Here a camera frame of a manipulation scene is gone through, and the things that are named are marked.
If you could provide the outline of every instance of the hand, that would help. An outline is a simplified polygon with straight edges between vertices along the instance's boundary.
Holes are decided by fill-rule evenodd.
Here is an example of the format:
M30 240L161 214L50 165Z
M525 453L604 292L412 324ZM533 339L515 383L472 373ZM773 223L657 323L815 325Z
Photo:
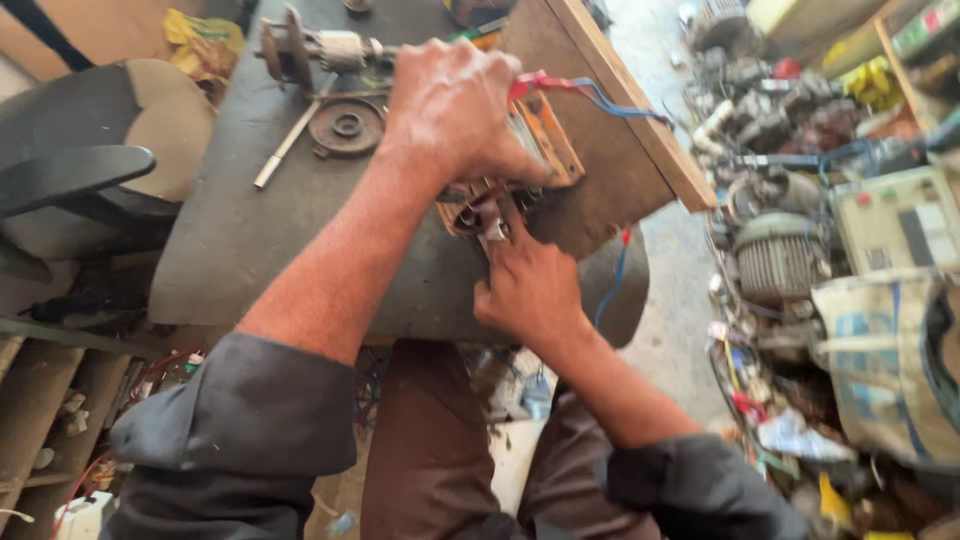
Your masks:
M400 47L384 146L420 164L436 192L458 179L495 176L544 184L552 171L507 126L507 92L520 61L482 53L466 39Z
M592 334L580 306L577 262L555 244L541 244L527 232L512 199L503 210L510 240L490 242L490 282L473 290L473 314L480 322L515 336L541 358L551 347Z

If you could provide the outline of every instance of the metal rod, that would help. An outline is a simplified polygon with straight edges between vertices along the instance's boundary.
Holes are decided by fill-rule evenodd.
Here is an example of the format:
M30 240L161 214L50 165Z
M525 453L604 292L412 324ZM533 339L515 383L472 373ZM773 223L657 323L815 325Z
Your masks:
M287 135L287 138L283 139L283 142L280 143L279 148L276 149L276 152L267 160L267 163L263 165L263 168L260 169L260 174L256 175L256 180L253 181L259 189L263 189L267 186L267 182L270 181L270 177L273 176L276 168L280 166L280 162L283 160L283 157L287 155L287 151L290 150L290 147L294 145L294 142L297 141L297 138L300 137L300 134L303 133L303 128L306 127L307 122L310 121L310 118L313 118L313 115L317 113L317 110L320 109L320 105L323 102L327 94L330 93L330 90L333 88L333 85L337 82L337 74L330 73L327 76L326 81L324 82L324 87L321 88L320 93L318 93L313 98L313 103L310 104L310 107L307 108L303 116L300 117L300 120L297 120L297 123L294 124L292 130Z

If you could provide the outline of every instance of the yellow plastic bag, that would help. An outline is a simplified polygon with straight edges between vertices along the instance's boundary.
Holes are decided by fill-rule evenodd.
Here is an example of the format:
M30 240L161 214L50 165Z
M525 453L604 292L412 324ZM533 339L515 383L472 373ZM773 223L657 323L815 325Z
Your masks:
M163 32L168 41L180 46L170 63L200 85L211 102L218 103L245 45L240 27L225 19L201 19L167 10Z

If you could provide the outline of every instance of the concrete floor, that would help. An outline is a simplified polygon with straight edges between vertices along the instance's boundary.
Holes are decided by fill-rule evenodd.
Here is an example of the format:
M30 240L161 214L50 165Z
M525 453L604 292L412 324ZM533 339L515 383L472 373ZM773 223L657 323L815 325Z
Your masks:
M663 103L686 120L681 91L690 77L670 55L689 61L677 22L682 0L607 0L614 24L608 35L654 108ZM681 142L683 132L678 130ZM634 341L622 354L694 418L706 425L728 416L704 354L707 325L716 320L707 294L713 259L704 218L672 203L640 223L650 261L650 296Z

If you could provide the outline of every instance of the blue wire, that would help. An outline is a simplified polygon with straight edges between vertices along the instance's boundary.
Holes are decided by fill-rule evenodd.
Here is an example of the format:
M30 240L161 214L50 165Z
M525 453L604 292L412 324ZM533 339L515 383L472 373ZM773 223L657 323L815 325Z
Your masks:
M664 126L673 129L673 122L670 121L666 116L659 114L653 110L646 109L637 109L636 107L623 107L620 105L615 105L603 95L603 92L600 91L600 88L597 84L588 77L581 77L580 79L574 79L573 82L577 86L588 86L593 89L597 97L587 96L590 101L593 102L593 105L599 107L601 110L613 114L614 116L622 117L632 117L632 118L653 118L657 120Z
M623 281L623 263L627 260L628 246L629 244L627 243L623 244L623 251L620 252L620 261L616 264L616 278L613 280L613 286L607 291L603 300L600 301L600 306L597 306L597 313L593 316L593 326L597 329L600 328L600 316L603 315L603 310L607 308L607 303L616 294L616 289L620 288L620 282Z

